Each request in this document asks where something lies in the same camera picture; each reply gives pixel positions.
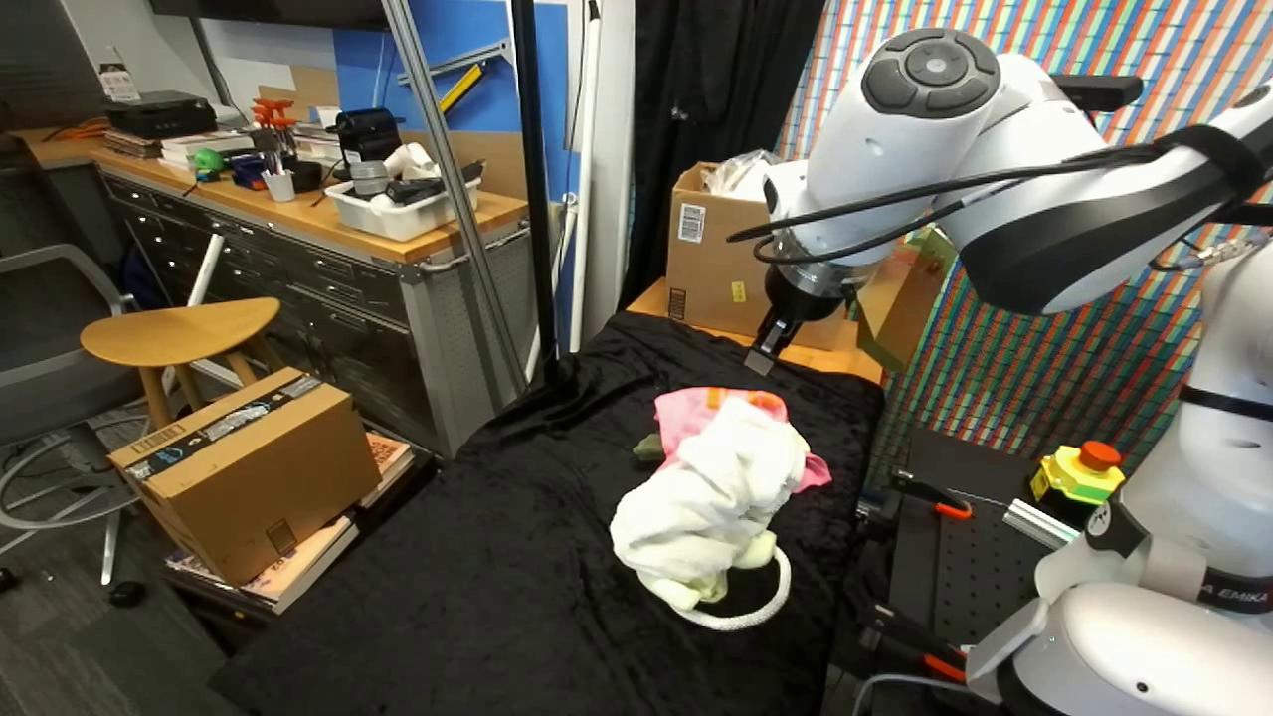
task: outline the stool seat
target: stool seat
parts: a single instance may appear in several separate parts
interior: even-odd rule
[[[78,348],[110,365],[164,372],[225,353],[269,327],[279,299],[116,315],[83,327]]]
[[[188,406],[203,402],[191,378],[191,361],[205,361],[222,353],[237,385],[248,385],[253,382],[253,372],[237,353],[237,348],[260,344],[260,336],[274,321],[274,315],[279,315],[279,299],[116,315],[116,319],[89,321],[78,331],[78,348],[99,361],[131,365],[138,376],[151,430],[160,430],[171,421],[160,372],[175,372],[175,382],[181,385]]]

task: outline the yellow object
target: yellow object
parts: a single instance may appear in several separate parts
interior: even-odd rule
[[[437,105],[443,105],[443,114],[445,114],[448,106],[456,106],[456,105],[481,84],[481,77],[484,77],[481,63],[466,68],[466,77],[453,79],[448,92],[437,99]]]
[[[1061,445],[1038,463],[1031,483],[1035,502],[1061,495],[1076,507],[1106,507],[1110,495],[1127,483],[1116,471],[1122,455],[1106,441]]]

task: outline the crumpled fabric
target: crumpled fabric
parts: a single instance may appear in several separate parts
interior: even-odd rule
[[[767,393],[725,393],[701,430],[679,433],[668,463],[622,496],[607,520],[614,552],[684,621],[733,632],[767,621],[789,600],[789,557],[767,531],[795,495],[809,441]],[[726,568],[781,557],[774,598],[745,617],[702,617],[725,600]]]
[[[677,455],[677,445],[689,433],[701,433],[725,398],[745,398],[756,411],[789,421],[789,402],[767,392],[725,392],[725,385],[673,392],[673,393],[651,398],[665,455]],[[830,486],[830,464],[823,457],[809,455],[795,495],[818,488],[818,486]]]

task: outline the cable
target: cable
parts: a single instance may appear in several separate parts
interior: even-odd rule
[[[843,251],[827,251],[827,254],[767,254],[767,248],[781,242],[781,238],[774,238],[774,234],[765,234],[765,238],[753,248],[753,258],[756,258],[756,263],[830,263],[830,258],[843,258],[843,254],[862,254],[862,251],[871,251],[871,248],[895,242],[897,234],[920,232],[921,224],[936,224],[936,219],[956,214],[956,211],[961,211],[961,207],[969,207],[969,205],[936,207],[936,211],[920,214],[916,224],[891,227],[891,232],[884,232],[884,234],[871,234],[871,238],[858,242],[858,248],[843,248]]]
[[[862,681],[862,689],[852,702],[846,716],[862,716],[862,707],[871,703],[871,689],[880,689],[880,686],[912,686],[912,689],[936,689],[936,694],[969,695],[961,686],[952,686],[952,681],[928,681],[928,675],[912,675],[912,671],[874,671],[871,681]]]
[[[4,471],[4,478],[0,478],[0,496],[9,495],[9,486],[10,486],[33,463],[39,463],[45,455],[59,449],[63,441],[73,441],[73,433],[45,439],[45,441],[33,445],[24,457],[16,457],[16,463]],[[4,531],[16,531],[16,535],[73,531],[73,525],[104,520],[104,517],[126,511],[131,502],[134,502],[134,495],[131,495],[131,496],[120,496],[120,502],[110,502],[110,507],[104,507],[104,511],[75,512],[75,517],[73,517],[73,511],[59,511],[59,512],[53,512],[53,517],[45,517],[45,520],[16,517],[16,512],[9,512],[9,507],[0,507],[0,525],[4,525]]]
[[[858,201],[858,205],[838,205],[838,207],[823,207],[823,211],[809,211],[809,214],[789,214],[789,219],[774,219],[774,224],[760,224],[760,227],[749,227],[749,232],[736,232],[726,234],[726,242],[749,242],[749,238],[760,238],[760,248],[770,248],[770,232],[782,232],[782,227],[801,227],[801,224],[823,224],[823,219],[838,219],[838,214],[856,214],[856,211],[871,211],[871,207],[888,207],[888,205],[905,205],[905,201],[928,201],[928,195],[948,195],[948,193],[961,193],[961,187],[984,187],[984,182],[1022,182],[1022,179],[1041,179],[1041,177],[1074,177],[1074,171],[1095,171],[1095,169],[1127,169],[1127,162],[1153,162],[1156,156],[1167,156],[1175,142],[1169,141],[1156,141],[1156,142],[1132,142],[1132,149],[1110,149],[1110,153],[1088,153],[1088,156],[1074,156],[1067,162],[1046,162],[1046,169],[1014,169],[1014,171],[985,171],[985,177],[965,177],[965,179],[948,179],[948,182],[921,182],[921,187],[905,187],[905,193],[888,193],[888,195],[871,195],[871,201]],[[765,251],[753,251],[760,263],[823,263],[823,258],[843,258],[843,254],[858,254],[858,251],[871,251],[880,242],[891,242],[895,234],[903,232],[916,232],[931,219],[943,219],[952,211],[961,211],[969,205],[980,205],[985,195],[973,195],[973,201],[958,201],[958,205],[948,205],[905,227],[891,227],[888,234],[874,234],[858,248],[846,248],[846,251],[830,251],[830,254],[795,254],[795,258],[774,258],[774,254],[765,254]]]
[[[550,187],[545,187],[545,134],[542,134],[542,68],[534,0],[513,0],[513,49],[516,49],[516,105],[521,105],[521,156],[525,156],[525,201],[527,201],[527,266],[534,303],[542,319],[542,378],[558,382],[558,303],[554,303],[554,238],[550,238]]]

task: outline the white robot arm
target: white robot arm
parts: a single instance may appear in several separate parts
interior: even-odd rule
[[[895,36],[834,99],[809,179],[774,182],[770,315],[753,365],[767,372],[801,321],[830,315],[905,227],[937,224],[980,299],[1055,315],[1129,284],[1267,169],[1267,89],[1204,129],[1110,153],[1038,63],[961,31]]]
[[[1273,92],[1141,153],[1110,153],[1022,57],[961,31],[884,45],[838,95],[809,179],[774,187],[767,372],[856,271],[937,224],[980,299],[1055,315],[1129,284],[1273,177]],[[1061,711],[1255,711],[1273,695],[1273,251],[1209,276],[1181,411],[1088,539],[1038,568],[1038,600],[969,651]]]

